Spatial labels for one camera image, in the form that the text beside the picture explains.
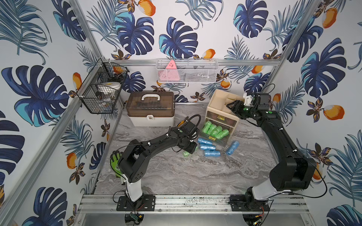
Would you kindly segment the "green roll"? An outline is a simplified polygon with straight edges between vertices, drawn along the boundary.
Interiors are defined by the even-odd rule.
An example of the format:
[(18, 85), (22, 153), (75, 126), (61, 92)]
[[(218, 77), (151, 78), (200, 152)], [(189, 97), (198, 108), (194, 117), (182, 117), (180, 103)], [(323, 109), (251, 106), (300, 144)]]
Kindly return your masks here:
[(216, 137), (218, 133), (222, 131), (222, 126), (217, 126), (217, 128), (211, 133), (212, 137)]
[(210, 121), (207, 121), (202, 129), (202, 132), (207, 133), (208, 130), (210, 129), (211, 125), (212, 125), (212, 123)]
[(191, 153), (189, 153), (189, 152), (187, 152), (187, 151), (184, 151), (183, 152), (183, 156), (184, 157), (188, 157), (188, 156), (190, 156), (191, 155)]
[(224, 129), (216, 135), (216, 139), (223, 139), (224, 137), (226, 137), (228, 135), (229, 135), (229, 130)]
[(211, 124), (210, 128), (207, 131), (208, 135), (211, 135), (211, 133), (217, 128), (217, 125)]

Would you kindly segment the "beige drawer organizer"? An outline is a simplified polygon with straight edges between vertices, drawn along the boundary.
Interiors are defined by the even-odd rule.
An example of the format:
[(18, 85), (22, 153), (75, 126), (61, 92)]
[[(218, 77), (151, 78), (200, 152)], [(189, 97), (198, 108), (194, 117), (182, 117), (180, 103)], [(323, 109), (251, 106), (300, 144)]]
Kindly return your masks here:
[(206, 108), (206, 121), (211, 121), (229, 130), (229, 136), (232, 136), (239, 118), (227, 107), (228, 104), (236, 100), (244, 100), (243, 97), (217, 89), (210, 99)]

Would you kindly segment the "clear bottom drawer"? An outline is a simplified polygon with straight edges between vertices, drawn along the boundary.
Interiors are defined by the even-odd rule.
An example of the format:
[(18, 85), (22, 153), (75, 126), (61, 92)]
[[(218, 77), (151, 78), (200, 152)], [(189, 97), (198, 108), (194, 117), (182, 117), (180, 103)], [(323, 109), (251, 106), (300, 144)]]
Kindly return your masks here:
[(225, 147), (232, 136), (233, 130), (233, 127), (213, 120), (206, 120), (199, 136), (219, 146)]

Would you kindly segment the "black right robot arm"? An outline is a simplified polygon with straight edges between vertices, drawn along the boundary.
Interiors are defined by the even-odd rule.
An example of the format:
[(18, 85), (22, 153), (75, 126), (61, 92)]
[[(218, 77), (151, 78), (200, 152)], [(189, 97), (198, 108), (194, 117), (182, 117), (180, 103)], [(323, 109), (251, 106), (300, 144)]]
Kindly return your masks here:
[(248, 188), (244, 195), (231, 196), (230, 204), (233, 208), (258, 211), (266, 207), (268, 199), (274, 196), (307, 189), (316, 170), (316, 164), (298, 150), (284, 129), (280, 115), (270, 109), (269, 97), (266, 93), (244, 94), (243, 100), (227, 104), (227, 108), (240, 119), (251, 118), (256, 121), (257, 127), (270, 141), (278, 160), (266, 181)]

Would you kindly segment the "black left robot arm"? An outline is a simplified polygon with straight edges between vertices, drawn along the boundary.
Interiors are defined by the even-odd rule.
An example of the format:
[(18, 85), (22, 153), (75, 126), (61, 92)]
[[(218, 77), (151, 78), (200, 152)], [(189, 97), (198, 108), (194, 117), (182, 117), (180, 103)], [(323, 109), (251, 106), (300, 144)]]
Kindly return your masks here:
[(143, 207), (141, 179), (146, 174), (150, 160), (162, 151), (174, 147), (193, 154), (197, 147), (194, 139), (199, 132), (197, 125), (187, 121), (181, 127), (170, 127), (165, 134), (157, 138), (147, 141), (134, 139), (127, 145), (118, 162), (126, 184), (126, 207), (135, 211)]

